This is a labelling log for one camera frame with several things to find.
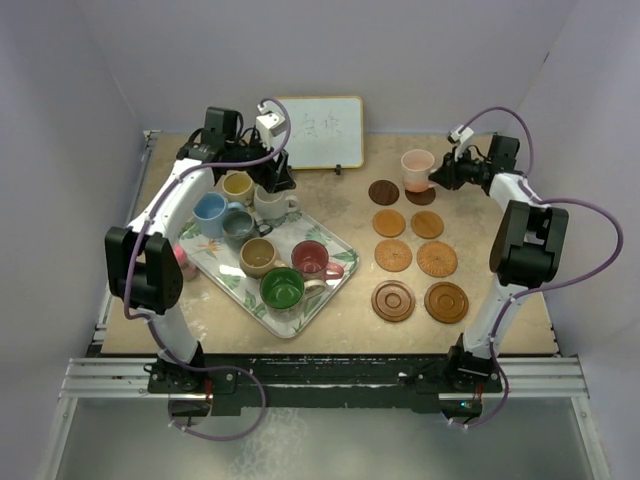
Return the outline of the white ceramic cup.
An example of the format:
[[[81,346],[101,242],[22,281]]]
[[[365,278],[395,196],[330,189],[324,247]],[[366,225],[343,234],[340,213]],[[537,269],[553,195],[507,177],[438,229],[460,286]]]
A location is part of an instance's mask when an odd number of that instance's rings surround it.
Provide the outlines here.
[[[254,192],[253,206],[256,213],[265,220],[276,220],[300,210],[296,195],[286,191],[269,193],[262,186],[258,186]]]

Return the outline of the pink ceramic cup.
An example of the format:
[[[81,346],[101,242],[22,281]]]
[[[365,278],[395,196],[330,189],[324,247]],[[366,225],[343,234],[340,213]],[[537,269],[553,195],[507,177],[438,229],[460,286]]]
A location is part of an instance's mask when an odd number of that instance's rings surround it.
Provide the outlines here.
[[[421,149],[409,150],[401,157],[400,163],[402,182],[407,191],[421,193],[432,187],[429,174],[434,168],[435,157],[431,152]]]

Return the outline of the dark walnut coaster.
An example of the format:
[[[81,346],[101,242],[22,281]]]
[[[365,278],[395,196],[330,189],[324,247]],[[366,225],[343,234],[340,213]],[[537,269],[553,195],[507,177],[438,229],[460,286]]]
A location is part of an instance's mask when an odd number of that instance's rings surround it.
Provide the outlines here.
[[[415,205],[427,206],[434,202],[436,198],[436,190],[434,188],[429,188],[422,192],[406,190],[405,197]]]
[[[393,205],[400,196],[399,188],[389,180],[376,180],[368,188],[369,198],[381,206]]]

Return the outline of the yellow ceramic cup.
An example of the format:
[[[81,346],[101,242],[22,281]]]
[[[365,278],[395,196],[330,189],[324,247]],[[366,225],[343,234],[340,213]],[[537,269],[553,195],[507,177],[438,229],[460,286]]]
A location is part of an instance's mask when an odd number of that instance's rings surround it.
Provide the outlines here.
[[[229,202],[249,206],[254,198],[255,183],[247,172],[232,171],[225,175],[222,191]]]

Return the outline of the light wooden coaster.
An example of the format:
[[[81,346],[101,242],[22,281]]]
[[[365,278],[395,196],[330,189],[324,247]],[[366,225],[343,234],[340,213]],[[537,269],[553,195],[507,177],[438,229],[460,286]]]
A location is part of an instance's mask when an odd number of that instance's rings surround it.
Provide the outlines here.
[[[432,211],[419,211],[411,218],[413,232],[423,239],[435,239],[444,231],[442,218]]]

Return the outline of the orange wooden coaster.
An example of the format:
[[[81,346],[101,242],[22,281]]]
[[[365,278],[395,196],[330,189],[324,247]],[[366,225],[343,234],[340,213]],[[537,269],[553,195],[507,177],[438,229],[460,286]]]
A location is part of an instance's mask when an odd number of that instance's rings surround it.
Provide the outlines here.
[[[383,209],[374,215],[372,225],[379,235],[386,238],[395,238],[404,232],[406,221],[398,211]]]

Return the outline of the woven bamboo coaster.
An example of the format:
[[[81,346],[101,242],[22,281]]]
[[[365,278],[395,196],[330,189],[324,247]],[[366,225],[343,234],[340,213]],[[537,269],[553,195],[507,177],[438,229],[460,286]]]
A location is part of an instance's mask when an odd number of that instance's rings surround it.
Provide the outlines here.
[[[413,254],[403,241],[387,239],[380,241],[374,249],[376,263],[385,271],[401,272],[409,267]]]
[[[458,267],[454,249],[441,241],[424,243],[418,249],[417,263],[424,273],[436,278],[452,275]]]

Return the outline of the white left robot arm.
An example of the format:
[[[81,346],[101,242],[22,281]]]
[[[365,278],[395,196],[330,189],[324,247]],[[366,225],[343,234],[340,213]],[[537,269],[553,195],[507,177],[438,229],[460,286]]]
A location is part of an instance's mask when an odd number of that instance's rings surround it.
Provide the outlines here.
[[[239,112],[211,107],[205,124],[178,150],[172,170],[149,205],[125,227],[105,235],[110,292],[123,302],[128,320],[141,320],[159,348],[153,367],[184,392],[202,387],[209,368],[178,301],[183,274],[173,247],[196,204],[230,171],[245,171],[268,192],[295,183],[285,146],[291,135],[286,107],[275,98],[258,106],[250,138]]]

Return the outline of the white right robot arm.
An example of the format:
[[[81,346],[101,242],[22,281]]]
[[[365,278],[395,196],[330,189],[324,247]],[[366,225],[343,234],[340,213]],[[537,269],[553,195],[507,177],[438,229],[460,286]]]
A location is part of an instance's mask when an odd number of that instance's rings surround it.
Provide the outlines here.
[[[517,139],[495,134],[488,153],[473,157],[472,137],[469,127],[450,131],[452,150],[429,174],[431,182],[446,190],[481,187],[503,212],[489,254],[489,291],[471,326],[447,354],[444,376],[456,391],[499,379],[497,355],[504,337],[525,295],[555,277],[569,220],[566,210],[543,203],[516,169]]]

